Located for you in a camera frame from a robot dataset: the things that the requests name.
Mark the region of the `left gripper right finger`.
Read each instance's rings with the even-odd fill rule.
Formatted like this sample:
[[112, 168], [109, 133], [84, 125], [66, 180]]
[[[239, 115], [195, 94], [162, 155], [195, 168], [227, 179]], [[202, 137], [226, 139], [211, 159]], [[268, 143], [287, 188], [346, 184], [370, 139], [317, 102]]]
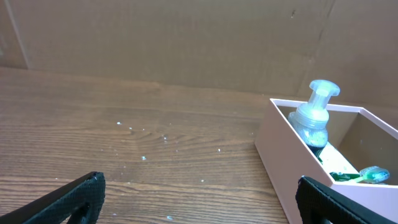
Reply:
[[394, 224], [311, 177], [300, 178], [295, 199], [303, 224]]

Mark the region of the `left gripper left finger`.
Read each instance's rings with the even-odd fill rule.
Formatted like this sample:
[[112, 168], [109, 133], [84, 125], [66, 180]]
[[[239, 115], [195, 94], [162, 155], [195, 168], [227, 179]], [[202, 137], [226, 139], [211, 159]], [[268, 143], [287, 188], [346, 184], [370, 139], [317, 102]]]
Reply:
[[105, 199], [102, 172], [90, 172], [17, 210], [1, 216], [1, 223], [96, 223]]

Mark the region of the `green soap bar package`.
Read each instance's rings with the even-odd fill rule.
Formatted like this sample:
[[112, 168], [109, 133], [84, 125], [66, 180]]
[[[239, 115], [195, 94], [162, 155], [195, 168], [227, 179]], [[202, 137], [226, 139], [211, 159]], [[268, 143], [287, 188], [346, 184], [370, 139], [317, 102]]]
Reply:
[[360, 177], [353, 165], [329, 142], [318, 154], [326, 173], [337, 182], [345, 182]]

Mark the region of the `green white toothbrush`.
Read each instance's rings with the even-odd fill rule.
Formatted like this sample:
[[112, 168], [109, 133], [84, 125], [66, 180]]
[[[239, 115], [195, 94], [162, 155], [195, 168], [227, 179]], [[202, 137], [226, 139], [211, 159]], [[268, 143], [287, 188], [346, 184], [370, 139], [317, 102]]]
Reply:
[[378, 166], [367, 167], [359, 172], [360, 176], [349, 180], [350, 182], [365, 182], [367, 184], [380, 184], [390, 177], [387, 169]]

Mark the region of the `dark soap pump bottle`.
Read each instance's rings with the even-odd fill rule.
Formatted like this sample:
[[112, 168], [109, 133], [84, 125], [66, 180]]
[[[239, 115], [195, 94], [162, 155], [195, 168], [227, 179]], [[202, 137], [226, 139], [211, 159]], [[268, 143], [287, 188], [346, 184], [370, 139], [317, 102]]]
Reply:
[[313, 90], [309, 100], [289, 113], [288, 121], [314, 155], [319, 157], [328, 143], [326, 126], [330, 116], [326, 106], [332, 96], [340, 94], [340, 88], [328, 80], [313, 80], [309, 87]]

